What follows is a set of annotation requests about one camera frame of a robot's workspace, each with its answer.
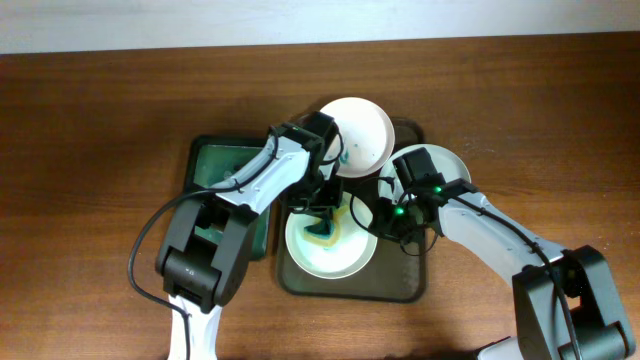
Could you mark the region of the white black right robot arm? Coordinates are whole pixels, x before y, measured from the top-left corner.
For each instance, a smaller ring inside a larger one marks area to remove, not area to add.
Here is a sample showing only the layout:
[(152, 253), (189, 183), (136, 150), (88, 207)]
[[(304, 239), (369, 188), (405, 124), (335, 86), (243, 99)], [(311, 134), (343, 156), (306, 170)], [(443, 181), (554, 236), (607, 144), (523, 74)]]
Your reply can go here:
[(462, 245), (511, 288), (516, 334), (481, 348), (480, 359), (627, 359), (637, 349), (604, 255), (567, 249), (493, 207), (473, 184), (442, 175), (386, 176), (372, 228), (405, 245), (429, 228)]

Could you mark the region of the pale green white plate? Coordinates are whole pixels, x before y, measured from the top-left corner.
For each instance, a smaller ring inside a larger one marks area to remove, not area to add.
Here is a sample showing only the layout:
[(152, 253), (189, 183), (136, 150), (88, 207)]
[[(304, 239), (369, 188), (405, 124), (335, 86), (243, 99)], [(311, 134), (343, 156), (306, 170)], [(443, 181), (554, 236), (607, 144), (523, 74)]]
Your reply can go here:
[(343, 194), (334, 212), (334, 232), (328, 239), (311, 235), (306, 228), (320, 223), (310, 215), (291, 213), (285, 226), (285, 243), (296, 265), (325, 280), (354, 275), (372, 259), (378, 238), (356, 224), (350, 211), (352, 195)]

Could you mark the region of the pinkish white plate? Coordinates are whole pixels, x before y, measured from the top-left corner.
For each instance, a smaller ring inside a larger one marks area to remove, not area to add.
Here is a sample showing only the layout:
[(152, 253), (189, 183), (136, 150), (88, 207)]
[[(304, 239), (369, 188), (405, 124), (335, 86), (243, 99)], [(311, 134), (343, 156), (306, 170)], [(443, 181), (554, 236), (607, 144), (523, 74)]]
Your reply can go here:
[(324, 105), (320, 112), (332, 117), (342, 135), (329, 148), (326, 159), (339, 156), (337, 175), (361, 178), (382, 168), (395, 146), (395, 131), (386, 112), (358, 97), (344, 97)]

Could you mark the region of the green yellow sponge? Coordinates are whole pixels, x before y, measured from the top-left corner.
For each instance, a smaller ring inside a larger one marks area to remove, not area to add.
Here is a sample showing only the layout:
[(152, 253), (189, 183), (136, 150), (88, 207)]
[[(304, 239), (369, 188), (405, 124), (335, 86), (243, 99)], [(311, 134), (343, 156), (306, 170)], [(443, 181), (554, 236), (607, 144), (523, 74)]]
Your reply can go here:
[(318, 222), (305, 226), (304, 232), (320, 239), (330, 238), (335, 231), (335, 226), (333, 224), (332, 218), (328, 213), (325, 213), (323, 215), (320, 215), (318, 219)]

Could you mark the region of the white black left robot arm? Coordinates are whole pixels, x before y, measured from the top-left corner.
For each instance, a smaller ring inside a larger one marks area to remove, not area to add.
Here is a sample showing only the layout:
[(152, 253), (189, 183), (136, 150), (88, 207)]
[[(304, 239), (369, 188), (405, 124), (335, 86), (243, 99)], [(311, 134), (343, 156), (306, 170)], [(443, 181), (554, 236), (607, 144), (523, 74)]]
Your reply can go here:
[(236, 173), (183, 192), (153, 215), (175, 211), (155, 260), (168, 295), (160, 303), (172, 312), (170, 358), (215, 358), (222, 308), (245, 277), (259, 218), (274, 201), (318, 218), (313, 233), (331, 233), (342, 185), (338, 159), (327, 154), (343, 142), (332, 118), (272, 127)]

